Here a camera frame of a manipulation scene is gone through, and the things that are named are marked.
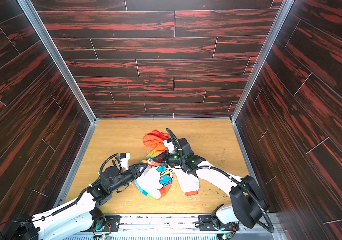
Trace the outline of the colourful rainbow kids jacket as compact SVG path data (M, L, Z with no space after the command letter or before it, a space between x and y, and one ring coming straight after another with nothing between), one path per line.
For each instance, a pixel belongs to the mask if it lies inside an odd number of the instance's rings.
M199 179L193 175L188 175L180 169L166 168L153 161L167 150L163 141L168 139L168 134L153 130L143 137L143 143L151 148L151 152L142 161L147 163L148 173L144 178L135 180L138 190L150 199L159 200L164 197L172 186L174 178L177 178L181 190L186 196L194 196L199 193Z

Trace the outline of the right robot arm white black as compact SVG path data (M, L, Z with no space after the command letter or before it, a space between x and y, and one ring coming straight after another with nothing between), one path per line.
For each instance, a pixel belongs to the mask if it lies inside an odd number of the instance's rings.
M215 228L222 229L229 223L241 223L252 229L259 225L266 231L275 231L267 214L269 209L266 196L254 178L231 175L213 166L209 161L196 155L186 139L168 139L166 144L173 147L166 149L154 161L174 169L180 169L188 176L210 182L230 197L230 205L220 205L212 212Z

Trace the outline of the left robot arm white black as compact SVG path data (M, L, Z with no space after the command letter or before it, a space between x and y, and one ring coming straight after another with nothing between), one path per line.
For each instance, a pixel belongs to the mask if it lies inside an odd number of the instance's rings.
M128 187L139 178L147 163L133 164L122 171L110 166L100 172L97 180L81 191L79 196L51 210L29 216L23 214L0 233L3 240L62 240L91 228L94 221L103 218L99 209L107 203L113 192Z

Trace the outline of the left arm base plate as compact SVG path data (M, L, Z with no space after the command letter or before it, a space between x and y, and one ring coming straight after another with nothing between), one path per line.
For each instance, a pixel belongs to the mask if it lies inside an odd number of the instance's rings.
M95 232L117 232L120 226L121 216L104 215L93 221L91 229Z

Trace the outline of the aluminium front rail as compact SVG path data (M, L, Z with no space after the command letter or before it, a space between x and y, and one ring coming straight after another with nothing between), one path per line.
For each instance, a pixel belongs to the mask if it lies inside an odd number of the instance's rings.
M229 223L221 231L201 232L195 227L198 215L209 214L121 214L117 232L95 232L91 228L62 240L286 240L287 232L275 214L270 215L275 231L259 225L252 229Z

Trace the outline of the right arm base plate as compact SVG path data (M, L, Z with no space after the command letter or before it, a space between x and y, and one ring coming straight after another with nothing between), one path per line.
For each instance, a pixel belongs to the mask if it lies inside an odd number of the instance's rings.
M221 231L214 225L211 215L198 215L198 221L195 223L195 227L201 232Z

